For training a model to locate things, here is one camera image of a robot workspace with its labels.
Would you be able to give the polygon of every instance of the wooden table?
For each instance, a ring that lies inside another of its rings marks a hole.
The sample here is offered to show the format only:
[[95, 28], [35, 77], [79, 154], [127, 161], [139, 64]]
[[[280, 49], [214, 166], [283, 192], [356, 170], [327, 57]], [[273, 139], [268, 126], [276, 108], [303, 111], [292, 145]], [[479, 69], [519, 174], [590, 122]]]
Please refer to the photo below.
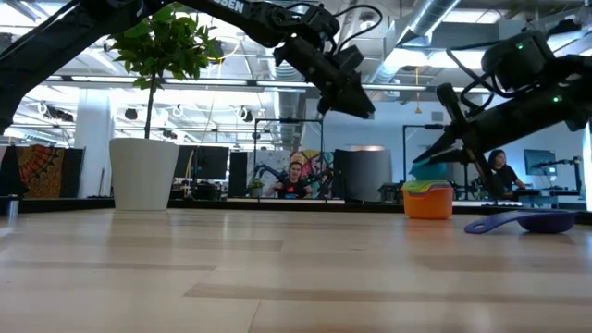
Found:
[[592, 229], [474, 219], [21, 215], [0, 227], [0, 331], [592, 332]]

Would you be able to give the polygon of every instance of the plant stem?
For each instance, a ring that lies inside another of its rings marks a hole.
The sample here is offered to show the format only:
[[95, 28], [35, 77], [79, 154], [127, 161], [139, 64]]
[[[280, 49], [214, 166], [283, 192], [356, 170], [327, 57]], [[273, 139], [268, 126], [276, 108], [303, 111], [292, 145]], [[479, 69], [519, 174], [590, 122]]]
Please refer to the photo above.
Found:
[[152, 71], [152, 80], [150, 81], [150, 97], [148, 97], [148, 114], [146, 115], [146, 127], [144, 128], [144, 139], [150, 139], [150, 121], [152, 120], [152, 104], [154, 102], [154, 92], [156, 91], [156, 68]]

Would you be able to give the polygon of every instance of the potted plant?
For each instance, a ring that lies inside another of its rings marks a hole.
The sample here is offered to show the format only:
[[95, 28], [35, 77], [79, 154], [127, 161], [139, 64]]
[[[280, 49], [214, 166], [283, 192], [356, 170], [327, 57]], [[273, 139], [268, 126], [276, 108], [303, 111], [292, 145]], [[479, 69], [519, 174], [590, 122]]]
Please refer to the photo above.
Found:
[[254, 178], [251, 179], [251, 184], [249, 184], [249, 194], [252, 198], [259, 198], [263, 196], [263, 187], [265, 184], [259, 179]]
[[178, 16], [178, 4], [164, 7], [135, 27], [112, 35], [111, 50], [120, 56], [128, 73], [139, 78], [134, 87], [148, 90], [144, 139], [110, 142], [113, 187], [118, 210], [167, 209], [171, 181], [179, 155], [173, 142], [150, 140], [154, 93], [162, 89], [166, 72], [177, 80], [199, 79], [200, 70], [216, 56], [215, 40], [208, 29], [190, 16]]

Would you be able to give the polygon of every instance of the orange cup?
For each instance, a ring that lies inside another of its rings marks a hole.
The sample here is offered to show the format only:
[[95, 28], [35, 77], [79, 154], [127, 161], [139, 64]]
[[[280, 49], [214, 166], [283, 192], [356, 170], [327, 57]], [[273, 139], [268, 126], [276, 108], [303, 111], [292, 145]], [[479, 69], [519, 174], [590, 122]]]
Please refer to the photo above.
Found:
[[416, 219], [448, 219], [452, 216], [453, 191], [448, 182], [423, 182], [423, 191], [403, 187], [405, 214]]

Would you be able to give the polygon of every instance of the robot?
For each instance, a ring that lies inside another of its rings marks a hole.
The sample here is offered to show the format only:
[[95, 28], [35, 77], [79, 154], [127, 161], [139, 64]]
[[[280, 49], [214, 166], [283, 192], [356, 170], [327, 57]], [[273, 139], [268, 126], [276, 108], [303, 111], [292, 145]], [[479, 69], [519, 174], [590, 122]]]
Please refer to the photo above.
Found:
[[[444, 134], [414, 162], [428, 160], [473, 163], [489, 196], [501, 199], [505, 190], [487, 163], [484, 153], [514, 142], [564, 121], [571, 131], [586, 127], [592, 116], [589, 87], [592, 83], [592, 57], [565, 55], [555, 57], [540, 31], [526, 31], [506, 41], [489, 43], [481, 61], [481, 77], [448, 55], [475, 81], [460, 98], [449, 83], [436, 88], [439, 101], [446, 107], [452, 122]], [[468, 45], [460, 49], [487, 46]], [[477, 85], [490, 90], [483, 105], [475, 105], [464, 96]], [[509, 101], [485, 110], [497, 94]], [[466, 114], [459, 102], [469, 107]], [[455, 149], [457, 140], [462, 149]]]

